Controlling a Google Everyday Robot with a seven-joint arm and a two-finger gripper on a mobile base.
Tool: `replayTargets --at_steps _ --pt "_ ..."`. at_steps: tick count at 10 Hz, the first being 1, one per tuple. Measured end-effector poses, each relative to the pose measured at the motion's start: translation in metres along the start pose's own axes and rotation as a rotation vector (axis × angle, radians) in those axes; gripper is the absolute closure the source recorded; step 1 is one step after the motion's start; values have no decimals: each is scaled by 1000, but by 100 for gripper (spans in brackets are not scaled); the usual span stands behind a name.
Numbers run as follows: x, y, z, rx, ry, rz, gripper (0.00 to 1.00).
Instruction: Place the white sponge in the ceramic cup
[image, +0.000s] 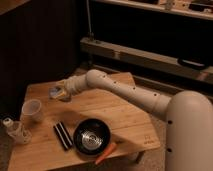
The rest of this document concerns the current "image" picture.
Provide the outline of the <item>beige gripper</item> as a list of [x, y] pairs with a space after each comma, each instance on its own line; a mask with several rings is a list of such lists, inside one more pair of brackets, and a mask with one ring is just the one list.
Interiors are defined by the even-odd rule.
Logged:
[[56, 83], [59, 88], [57, 99], [60, 101], [70, 101], [72, 98], [72, 82], [69, 79], [63, 79]]

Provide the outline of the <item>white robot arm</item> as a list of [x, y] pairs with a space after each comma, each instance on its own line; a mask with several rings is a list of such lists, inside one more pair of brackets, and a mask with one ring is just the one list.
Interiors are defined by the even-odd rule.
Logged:
[[166, 127], [165, 171], [213, 171], [213, 104], [196, 91], [166, 96], [111, 79], [92, 69], [57, 82], [60, 100], [85, 90], [109, 91], [146, 112], [164, 119]]

